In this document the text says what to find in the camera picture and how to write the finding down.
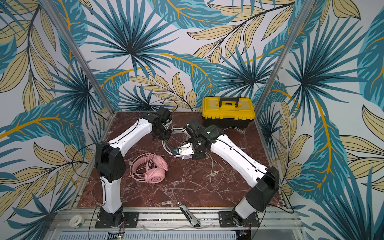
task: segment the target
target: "metal post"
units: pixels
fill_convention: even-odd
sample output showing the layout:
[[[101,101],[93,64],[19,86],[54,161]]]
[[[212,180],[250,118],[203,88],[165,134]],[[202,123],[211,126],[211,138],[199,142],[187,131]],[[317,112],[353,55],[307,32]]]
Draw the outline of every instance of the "metal post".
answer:
[[[79,46],[75,42],[71,32],[66,27],[64,19],[60,16],[58,9],[52,0],[40,0],[44,9],[47,11],[48,16],[51,18],[51,21],[56,26],[57,31],[60,33],[61,37],[64,39],[65,43],[68,45],[73,56],[76,58],[80,67],[83,69],[88,80],[91,82],[93,89],[99,95],[101,102],[104,104],[105,108],[110,114],[114,113],[114,109],[111,107],[108,99],[105,97],[103,91],[100,88],[99,83],[96,80],[95,75],[93,74],[91,68],[89,67],[87,61],[85,60],[83,54],[81,53]]]
[[[284,47],[281,50],[281,52],[277,58],[276,64],[273,67],[271,74],[269,75],[269,78],[268,78],[268,80],[264,86],[264,90],[263,90],[263,92],[259,98],[259,101],[256,105],[256,108],[255,108],[256,117],[258,116],[258,114],[262,108],[263,103],[265,102],[266,98],[268,97],[268,94],[272,88],[273,82],[275,81],[277,74],[278,74],[279,70],[281,69],[281,66],[283,65],[283,61],[285,60],[289,51],[291,50],[292,45],[295,42],[296,37],[299,34],[301,27],[304,24],[313,4],[314,4],[314,0],[306,0],[306,1],[304,1],[303,5],[301,6],[300,12],[297,15],[296,20],[293,23],[291,33],[288,35],[287,39],[285,40]]]

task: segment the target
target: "roll of tape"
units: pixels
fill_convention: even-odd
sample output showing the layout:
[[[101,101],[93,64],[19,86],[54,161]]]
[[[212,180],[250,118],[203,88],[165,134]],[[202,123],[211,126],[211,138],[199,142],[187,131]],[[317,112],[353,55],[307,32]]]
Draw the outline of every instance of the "roll of tape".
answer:
[[[81,227],[81,225],[83,225],[83,223],[84,223],[84,218],[80,214],[78,214],[78,215],[75,215],[73,218],[71,218],[70,227],[79,228]]]

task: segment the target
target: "toolbox handle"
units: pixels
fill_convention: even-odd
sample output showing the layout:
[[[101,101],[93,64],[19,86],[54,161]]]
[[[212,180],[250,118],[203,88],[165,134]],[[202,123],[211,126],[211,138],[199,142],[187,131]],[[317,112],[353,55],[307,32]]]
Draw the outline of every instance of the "toolbox handle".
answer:
[[[236,103],[235,108],[239,106],[239,98],[224,98],[224,97],[220,97],[220,100],[219,100],[219,103],[218,103],[219,107],[221,107],[223,101],[235,102]]]

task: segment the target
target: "yellow toolbox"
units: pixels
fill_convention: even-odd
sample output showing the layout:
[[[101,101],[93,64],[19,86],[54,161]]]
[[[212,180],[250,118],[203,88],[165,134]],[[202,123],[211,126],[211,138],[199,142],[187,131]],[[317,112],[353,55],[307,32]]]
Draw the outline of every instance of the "yellow toolbox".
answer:
[[[249,98],[205,97],[203,99],[204,126],[247,128],[255,118]]]

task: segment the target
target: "red marble tabletop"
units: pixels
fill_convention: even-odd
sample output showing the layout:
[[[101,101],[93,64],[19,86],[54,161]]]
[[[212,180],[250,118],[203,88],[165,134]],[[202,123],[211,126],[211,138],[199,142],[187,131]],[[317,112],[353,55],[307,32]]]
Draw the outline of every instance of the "red marble tabletop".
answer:
[[[127,128],[129,128],[139,117],[136,112],[119,112],[116,114],[107,140],[111,140]],[[185,123],[193,118],[199,118],[202,122],[201,113],[173,113],[173,124],[171,127],[184,127]],[[239,133],[235,129],[225,130],[228,137],[249,156],[256,161],[269,166],[265,152],[256,130],[254,122],[246,128],[246,134]],[[169,143],[178,146],[184,142],[187,136],[174,134]],[[138,155],[154,152],[162,155],[168,163],[168,171],[165,179],[157,184],[136,182],[129,177],[129,166]],[[127,171],[121,180],[121,202],[124,207],[175,207],[181,201],[188,207],[233,207],[250,190],[250,186],[243,177],[231,165],[227,165],[218,155],[208,151],[212,158],[225,169],[221,183],[217,185],[223,176],[223,169],[214,163],[212,185],[210,183],[212,161],[210,158],[192,160],[170,156],[162,148],[161,141],[153,141],[150,134],[143,137],[125,155]],[[91,177],[99,178],[93,169]],[[100,181],[90,179],[85,186],[83,194],[77,207],[96,207],[101,204],[103,192]],[[282,206],[281,198],[276,195],[271,204]]]

